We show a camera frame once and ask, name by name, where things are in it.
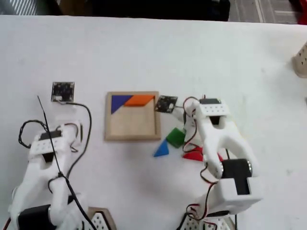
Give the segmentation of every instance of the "green tangram piece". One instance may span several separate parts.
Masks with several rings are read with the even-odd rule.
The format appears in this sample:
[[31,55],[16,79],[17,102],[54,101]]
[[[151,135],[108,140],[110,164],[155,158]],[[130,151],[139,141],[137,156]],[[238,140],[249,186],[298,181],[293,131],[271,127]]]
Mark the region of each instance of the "green tangram piece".
[[178,128],[174,128],[166,137],[168,143],[175,148],[180,148],[184,143],[185,134]]

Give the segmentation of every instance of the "blue triangle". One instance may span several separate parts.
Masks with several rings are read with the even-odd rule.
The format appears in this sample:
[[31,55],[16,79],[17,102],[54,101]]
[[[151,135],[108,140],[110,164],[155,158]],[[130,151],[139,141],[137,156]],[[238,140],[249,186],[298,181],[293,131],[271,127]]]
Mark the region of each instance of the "blue triangle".
[[160,156],[164,156],[164,155],[168,155],[168,154],[169,154],[169,150],[168,150],[168,147],[167,147],[167,141],[164,140],[153,156],[154,157],[160,157]]
[[112,95],[111,114],[117,111],[132,95]]

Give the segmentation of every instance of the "gray floor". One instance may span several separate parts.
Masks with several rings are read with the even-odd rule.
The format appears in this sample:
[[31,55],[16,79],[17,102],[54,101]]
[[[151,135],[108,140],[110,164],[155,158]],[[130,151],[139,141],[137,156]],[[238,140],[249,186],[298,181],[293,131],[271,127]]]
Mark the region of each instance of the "gray floor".
[[230,0],[230,22],[297,24],[301,13],[289,0]]

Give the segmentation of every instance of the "orange tangram piece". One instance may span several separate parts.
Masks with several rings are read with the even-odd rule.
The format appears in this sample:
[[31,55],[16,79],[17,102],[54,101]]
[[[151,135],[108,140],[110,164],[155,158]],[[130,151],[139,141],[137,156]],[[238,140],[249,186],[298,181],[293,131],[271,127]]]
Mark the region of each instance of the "orange tangram piece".
[[153,98],[154,95],[133,95],[124,106],[145,106]]

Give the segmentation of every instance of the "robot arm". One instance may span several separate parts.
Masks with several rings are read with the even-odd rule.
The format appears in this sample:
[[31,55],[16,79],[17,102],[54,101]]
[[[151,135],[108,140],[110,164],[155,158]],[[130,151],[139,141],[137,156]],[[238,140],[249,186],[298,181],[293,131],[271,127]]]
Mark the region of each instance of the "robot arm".
[[[197,126],[197,134],[191,142],[202,147],[204,161],[210,173],[218,179],[208,198],[206,218],[237,214],[260,201],[263,195],[257,159],[230,118],[227,105],[217,99],[200,99],[185,109],[191,115],[186,117],[185,141],[190,139]],[[237,159],[220,161],[217,152],[223,148]],[[207,193],[196,200],[198,217],[204,214],[206,196]]]
[[[75,122],[75,126],[80,128],[80,123]],[[78,144],[78,135],[74,126],[65,125],[51,130],[50,133],[59,167],[65,175],[71,165],[71,145]],[[70,194],[65,179],[57,178],[59,171],[47,133],[39,133],[35,137],[28,160],[23,182],[13,196],[9,210],[14,229],[75,229],[82,215],[75,202],[69,200]],[[46,192],[47,186],[52,192],[47,192],[51,198],[44,199],[38,204],[37,199]],[[78,196],[84,210],[87,211],[85,198],[82,195]]]

